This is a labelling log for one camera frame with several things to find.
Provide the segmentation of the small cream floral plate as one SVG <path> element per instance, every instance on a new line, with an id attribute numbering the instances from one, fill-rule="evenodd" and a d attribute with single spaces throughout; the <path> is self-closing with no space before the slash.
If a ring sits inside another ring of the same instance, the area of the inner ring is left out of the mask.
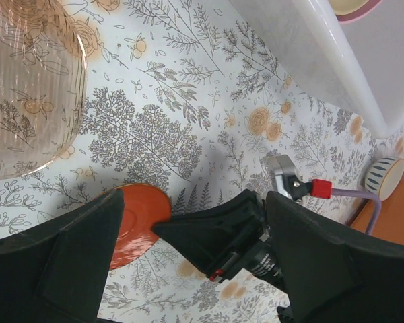
<path id="1" fill-rule="evenodd" d="M 348 15 L 367 4 L 368 0 L 329 0 L 335 15 Z"/>

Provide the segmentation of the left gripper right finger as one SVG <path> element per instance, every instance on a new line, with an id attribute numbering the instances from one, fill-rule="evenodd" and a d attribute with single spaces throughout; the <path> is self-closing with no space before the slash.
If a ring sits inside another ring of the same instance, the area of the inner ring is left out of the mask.
<path id="1" fill-rule="evenodd" d="M 404 322 L 404 245 L 277 192 L 267 194 L 266 208 L 295 322 Z"/>

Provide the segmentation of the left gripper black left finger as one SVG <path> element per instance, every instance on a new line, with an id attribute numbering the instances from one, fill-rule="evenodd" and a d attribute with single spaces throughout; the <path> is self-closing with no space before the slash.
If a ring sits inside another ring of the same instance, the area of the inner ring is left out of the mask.
<path id="1" fill-rule="evenodd" d="M 100 322 L 124 211 L 120 189 L 0 239 L 0 322 Z"/>

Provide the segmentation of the clear glass floral plate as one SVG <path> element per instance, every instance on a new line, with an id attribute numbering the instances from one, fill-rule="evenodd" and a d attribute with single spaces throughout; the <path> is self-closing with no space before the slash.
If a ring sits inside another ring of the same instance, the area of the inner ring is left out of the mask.
<path id="1" fill-rule="evenodd" d="M 87 60 L 58 1 L 0 1 L 0 179 L 40 170 L 73 144 Z"/>

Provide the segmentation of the small red round plate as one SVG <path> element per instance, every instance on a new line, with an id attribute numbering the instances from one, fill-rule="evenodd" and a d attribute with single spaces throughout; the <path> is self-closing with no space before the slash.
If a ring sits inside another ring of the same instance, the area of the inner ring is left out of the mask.
<path id="1" fill-rule="evenodd" d="M 172 203 L 168 195 L 149 184 L 127 184 L 123 192 L 124 212 L 110 269 L 124 267 L 141 257 L 159 239 L 152 232 L 157 222 L 169 221 Z"/>

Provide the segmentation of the pink round plate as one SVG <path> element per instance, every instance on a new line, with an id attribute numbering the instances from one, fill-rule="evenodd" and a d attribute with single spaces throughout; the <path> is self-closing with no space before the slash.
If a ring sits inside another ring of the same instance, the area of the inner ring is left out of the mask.
<path id="1" fill-rule="evenodd" d="M 348 15 L 336 15 L 336 17 L 339 22 L 344 24 L 354 22 L 370 13 L 379 4 L 381 4 L 381 2 L 382 0 L 368 0 L 367 4 L 365 4 L 365 6 L 361 7 L 359 10 Z"/>

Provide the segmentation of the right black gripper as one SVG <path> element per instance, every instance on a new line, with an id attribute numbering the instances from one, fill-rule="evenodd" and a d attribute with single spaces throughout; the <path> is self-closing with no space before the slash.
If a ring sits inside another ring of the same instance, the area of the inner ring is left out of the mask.
<path id="1" fill-rule="evenodd" d="M 263 200 L 256 192 L 246 189 L 211 209 L 157 222 L 151 230 L 209 279 L 222 283 L 245 269 L 286 292 L 265 220 Z"/>

